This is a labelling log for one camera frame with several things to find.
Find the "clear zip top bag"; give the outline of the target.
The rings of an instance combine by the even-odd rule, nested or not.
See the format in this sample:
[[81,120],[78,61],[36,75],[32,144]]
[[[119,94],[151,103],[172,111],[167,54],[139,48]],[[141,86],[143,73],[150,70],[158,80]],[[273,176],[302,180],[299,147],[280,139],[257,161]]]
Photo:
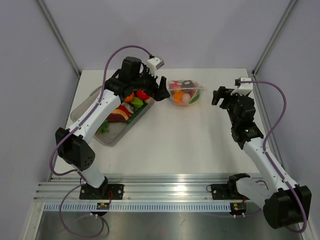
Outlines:
[[[195,87],[195,88],[189,88],[189,89],[181,89],[181,84],[182,84],[182,81],[191,81],[191,80],[171,80],[171,81],[169,81],[168,83],[167,83],[167,90],[168,90],[168,92],[170,93],[170,97],[169,97],[169,99],[174,103],[174,104],[176,104],[174,101],[173,101],[173,94],[175,93],[175,92],[184,92],[184,94],[185,93],[188,93],[189,95],[190,95],[190,98],[195,94],[195,91],[197,90],[197,89],[199,89],[199,90],[201,90],[201,95],[200,95],[200,97],[202,96],[202,92],[204,91],[204,87],[202,86],[202,85],[200,85],[197,81],[194,81],[194,80],[192,80],[196,85],[197,85],[197,87]],[[189,105],[193,105],[193,104],[186,104],[186,103],[183,103],[183,104],[176,104],[176,105],[178,105],[178,106],[189,106]]]

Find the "dark red toy apple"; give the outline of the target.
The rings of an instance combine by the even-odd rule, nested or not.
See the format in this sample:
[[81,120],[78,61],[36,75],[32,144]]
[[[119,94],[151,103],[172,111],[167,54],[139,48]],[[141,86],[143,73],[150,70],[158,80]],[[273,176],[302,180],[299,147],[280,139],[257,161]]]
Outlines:
[[192,80],[183,80],[180,88],[181,89],[194,89],[197,85]]

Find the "pink toy egg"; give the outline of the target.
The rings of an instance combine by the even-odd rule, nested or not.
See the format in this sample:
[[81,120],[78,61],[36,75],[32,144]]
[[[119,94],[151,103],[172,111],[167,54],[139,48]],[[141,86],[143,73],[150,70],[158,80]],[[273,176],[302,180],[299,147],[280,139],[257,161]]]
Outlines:
[[183,103],[188,104],[189,101],[191,100],[191,96],[188,93],[184,93],[183,96],[181,97],[181,100]]

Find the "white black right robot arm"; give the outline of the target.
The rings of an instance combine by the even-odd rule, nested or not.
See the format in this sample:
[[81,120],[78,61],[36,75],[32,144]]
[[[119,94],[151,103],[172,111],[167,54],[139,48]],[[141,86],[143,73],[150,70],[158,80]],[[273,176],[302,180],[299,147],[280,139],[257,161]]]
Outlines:
[[227,193],[232,198],[241,195],[253,201],[262,211],[273,229],[302,224],[307,228],[312,193],[307,186],[300,186],[269,153],[266,138],[254,122],[255,101],[251,89],[232,89],[224,86],[213,91],[212,105],[219,101],[231,122],[231,136],[240,149],[252,160],[265,182],[257,183],[246,173],[229,177]]

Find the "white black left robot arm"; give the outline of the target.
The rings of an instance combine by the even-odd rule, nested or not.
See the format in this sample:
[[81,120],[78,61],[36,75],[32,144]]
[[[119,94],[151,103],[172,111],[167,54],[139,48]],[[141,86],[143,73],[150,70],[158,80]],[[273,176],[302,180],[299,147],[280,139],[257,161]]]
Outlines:
[[164,65],[164,60],[153,56],[142,63],[139,58],[126,57],[114,74],[105,80],[100,95],[88,107],[84,114],[68,129],[59,128],[56,133],[58,154],[82,179],[91,186],[90,193],[97,199],[108,194],[106,177],[93,166],[95,152],[90,142],[98,128],[107,117],[135,91],[144,91],[155,101],[167,99],[170,94],[166,87],[166,78],[157,83],[157,70]]

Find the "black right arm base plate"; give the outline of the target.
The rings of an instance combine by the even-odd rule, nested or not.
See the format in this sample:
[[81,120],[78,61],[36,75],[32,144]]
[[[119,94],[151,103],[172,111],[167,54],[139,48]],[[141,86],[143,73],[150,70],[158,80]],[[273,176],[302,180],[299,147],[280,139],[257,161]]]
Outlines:
[[206,191],[211,194],[213,200],[248,200],[246,196],[230,191],[226,183],[209,184],[206,186]]

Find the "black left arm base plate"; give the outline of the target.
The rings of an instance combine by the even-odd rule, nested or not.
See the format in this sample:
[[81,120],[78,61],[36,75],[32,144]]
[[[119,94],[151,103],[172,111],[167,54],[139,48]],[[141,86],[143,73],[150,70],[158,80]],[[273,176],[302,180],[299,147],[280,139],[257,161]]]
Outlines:
[[80,200],[122,200],[124,195],[123,184],[107,184],[100,188],[93,188],[85,184],[80,189]]

